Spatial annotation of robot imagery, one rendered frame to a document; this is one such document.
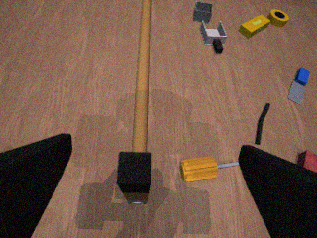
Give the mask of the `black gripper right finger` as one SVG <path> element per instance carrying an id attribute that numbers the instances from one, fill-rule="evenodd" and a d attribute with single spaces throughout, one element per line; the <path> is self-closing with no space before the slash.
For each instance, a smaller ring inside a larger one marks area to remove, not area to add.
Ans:
<path id="1" fill-rule="evenodd" d="M 271 238 L 317 238 L 317 172 L 251 145 L 238 162 Z"/>

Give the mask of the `yellow rectangular block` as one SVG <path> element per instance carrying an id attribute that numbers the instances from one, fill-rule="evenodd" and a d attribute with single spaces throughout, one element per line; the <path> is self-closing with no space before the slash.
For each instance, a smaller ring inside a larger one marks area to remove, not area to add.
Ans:
<path id="1" fill-rule="evenodd" d="M 259 31 L 267 28 L 269 23 L 270 20 L 264 15 L 260 14 L 251 21 L 247 21 L 241 25 L 238 32 L 244 35 L 246 38 L 250 38 L 252 35 L 257 34 Z"/>

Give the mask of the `yellow ring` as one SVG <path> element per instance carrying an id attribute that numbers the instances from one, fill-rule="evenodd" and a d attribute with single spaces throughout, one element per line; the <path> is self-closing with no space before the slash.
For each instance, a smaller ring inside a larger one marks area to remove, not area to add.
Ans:
<path id="1" fill-rule="evenodd" d="M 283 27 L 289 19 L 288 15 L 281 10 L 271 10 L 267 18 L 270 20 L 270 23 L 276 27 Z"/>

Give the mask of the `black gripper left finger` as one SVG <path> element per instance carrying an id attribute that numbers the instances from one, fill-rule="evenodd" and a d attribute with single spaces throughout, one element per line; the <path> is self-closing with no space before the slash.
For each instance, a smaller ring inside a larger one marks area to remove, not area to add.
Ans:
<path id="1" fill-rule="evenodd" d="M 0 238 L 31 238 L 64 175 L 71 136 L 0 153 Z"/>

